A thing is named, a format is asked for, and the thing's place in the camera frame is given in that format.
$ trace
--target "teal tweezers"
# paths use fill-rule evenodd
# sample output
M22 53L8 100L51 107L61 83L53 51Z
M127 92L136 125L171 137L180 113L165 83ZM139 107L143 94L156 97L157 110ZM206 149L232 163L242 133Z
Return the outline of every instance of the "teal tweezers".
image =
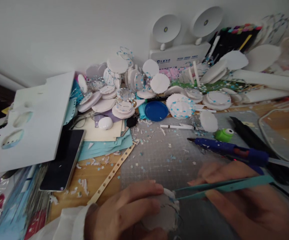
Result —
M205 197L205 192L207 190L215 189L219 192L232 192L244 188L251 188L258 185L265 185L268 183L274 182L274 179L271 176L258 176L252 178L244 178L244 179L237 179L237 180L230 180L225 182L213 183L213 184L201 184L192 187L185 187L175 190L176 192L182 190L196 190L199 191L198 193L179 197L176 200L182 199L201 199Z

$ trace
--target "black tool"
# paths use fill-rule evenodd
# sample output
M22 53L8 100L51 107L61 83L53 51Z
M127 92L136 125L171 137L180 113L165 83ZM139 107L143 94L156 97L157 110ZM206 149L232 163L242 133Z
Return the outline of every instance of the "black tool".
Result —
M251 148L264 151L269 154L271 158L280 159L275 152L269 148L250 127L244 125L236 117L230 117L235 124L235 132L243 139L243 141ZM268 163L266 168L269 170L274 179L282 184L289 186L289 168L280 166L274 163Z
M121 137L125 135L125 133L129 130L130 127L134 127L138 123L138 115L134 114L132 117L127 119L127 127L124 129L124 132L122 133Z

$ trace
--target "gray cutting mat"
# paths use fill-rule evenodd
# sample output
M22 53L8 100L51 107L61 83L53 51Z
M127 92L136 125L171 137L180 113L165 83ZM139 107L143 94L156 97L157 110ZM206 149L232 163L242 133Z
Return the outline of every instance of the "gray cutting mat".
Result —
M241 121L252 122L256 127L252 130L261 136L257 125L258 115L252 111L248 112L228 112L218 113L219 129L234 127L230 116L237 117ZM163 135L160 124L179 125L179 123L191 124L190 119L177 120L167 118L162 122L153 122L152 125L139 123L141 131L134 131L133 137L140 139L142 144L134 148L129 158L121 166L121 188L126 188L129 184L145 179L155 179L157 183L165 188L174 190L186 187L187 182L197 177L197 173L204 162L227 161L219 155L207 151L203 155L199 148L190 143L187 138L195 138L197 135L192 130L164 129ZM274 139L274 145L279 146L279 151L289 157L289 146L284 140L267 124L264 125L265 132ZM234 134L231 143L241 147L247 145L241 138ZM218 211L210 202L202 200L182 200L180 201L180 226L178 230L170 236L178 235L185 239L238 239L236 233L226 223Z

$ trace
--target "smartphone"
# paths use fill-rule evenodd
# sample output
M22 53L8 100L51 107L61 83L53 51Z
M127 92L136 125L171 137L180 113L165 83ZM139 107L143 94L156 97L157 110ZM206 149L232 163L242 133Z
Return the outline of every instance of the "smartphone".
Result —
M84 136L85 130L62 131L56 157L42 180L41 191L62 192L70 185Z

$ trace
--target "wooden desk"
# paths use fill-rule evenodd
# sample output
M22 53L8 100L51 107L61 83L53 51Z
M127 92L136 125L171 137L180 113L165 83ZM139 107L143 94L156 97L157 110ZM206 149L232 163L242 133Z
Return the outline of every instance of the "wooden desk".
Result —
M274 109L273 105L275 103L270 103L266 105L255 106L251 110L256 112L259 116L263 116L268 111ZM247 111L250 110L248 107L245 108L235 108L229 109L230 112L235 111ZM289 144L289 112L274 112L270 116L270 119L265 119L264 121L270 125L270 127L276 130L282 137L286 138L287 143ZM61 210L63 208L77 207L81 205L86 205L90 200L92 195L98 190L99 186L103 183L105 178L109 175L112 170L111 163L116 163L119 160L120 156L110 155L111 162L108 165L104 166L104 169L98 171L98 166L86 166L87 162L92 162L92 160L84 160L79 162L82 169L75 169L71 186L69 187L69 194L66 193L55 193L54 195L58 198L59 204L52 204L51 209L51 220L59 217ZM120 170L113 177L110 184L107 186L103 194L100 196L97 201L98 205L102 205L109 197L116 194L120 190L120 180L117 178L120 175ZM82 186L78 183L79 179L87 179L88 191L90 192L89 196L83 191ZM77 193L71 195L70 192L74 190L75 187L78 187L78 192L82 192L82 197L77 198Z

